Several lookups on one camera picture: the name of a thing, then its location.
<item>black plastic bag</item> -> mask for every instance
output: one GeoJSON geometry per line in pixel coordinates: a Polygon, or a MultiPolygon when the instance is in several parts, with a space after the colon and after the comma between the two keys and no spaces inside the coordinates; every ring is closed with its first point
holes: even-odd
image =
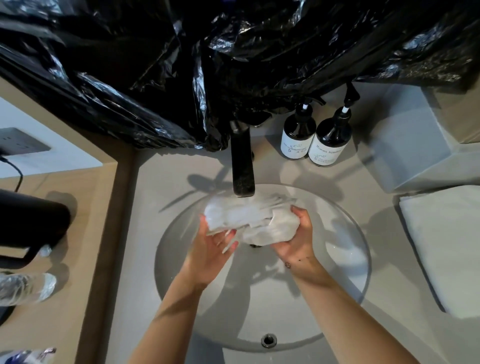
{"type": "Polygon", "coordinates": [[[61,118],[138,147],[228,145],[345,81],[466,90],[480,4],[0,0],[0,75],[61,118]]]}

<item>faucet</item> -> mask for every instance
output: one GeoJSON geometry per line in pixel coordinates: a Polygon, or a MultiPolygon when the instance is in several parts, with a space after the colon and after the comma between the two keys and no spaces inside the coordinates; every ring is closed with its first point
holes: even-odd
{"type": "Polygon", "coordinates": [[[230,148],[232,153],[233,193],[237,197],[255,194],[253,153],[250,144],[250,126],[244,122],[230,121],[230,148]]]}

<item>kettle handle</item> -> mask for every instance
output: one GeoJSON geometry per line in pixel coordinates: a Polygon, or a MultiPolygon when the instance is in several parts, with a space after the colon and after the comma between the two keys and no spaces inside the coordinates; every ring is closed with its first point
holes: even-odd
{"type": "Polygon", "coordinates": [[[3,269],[21,269],[29,264],[40,251],[41,246],[31,247],[23,258],[0,255],[0,268],[3,269]]]}

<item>black kettle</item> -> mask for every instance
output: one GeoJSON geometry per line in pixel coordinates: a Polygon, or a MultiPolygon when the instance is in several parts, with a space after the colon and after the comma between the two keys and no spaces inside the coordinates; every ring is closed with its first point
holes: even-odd
{"type": "Polygon", "coordinates": [[[23,268],[42,246],[53,248],[70,220],[68,208],[61,203],[0,189],[0,246],[28,249],[22,258],[0,255],[0,268],[23,268]]]}

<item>wet white cloth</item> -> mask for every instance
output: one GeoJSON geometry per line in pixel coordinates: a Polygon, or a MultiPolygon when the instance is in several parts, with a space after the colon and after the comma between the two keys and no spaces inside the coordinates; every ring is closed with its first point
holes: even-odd
{"type": "Polygon", "coordinates": [[[400,208],[445,311],[480,316],[480,186],[402,197],[400,208]]]}
{"type": "Polygon", "coordinates": [[[293,238],[300,225],[290,210],[295,202],[285,195],[259,192],[242,198],[216,195],[204,214],[211,234],[237,229],[235,239],[239,242],[263,246],[293,238]]]}

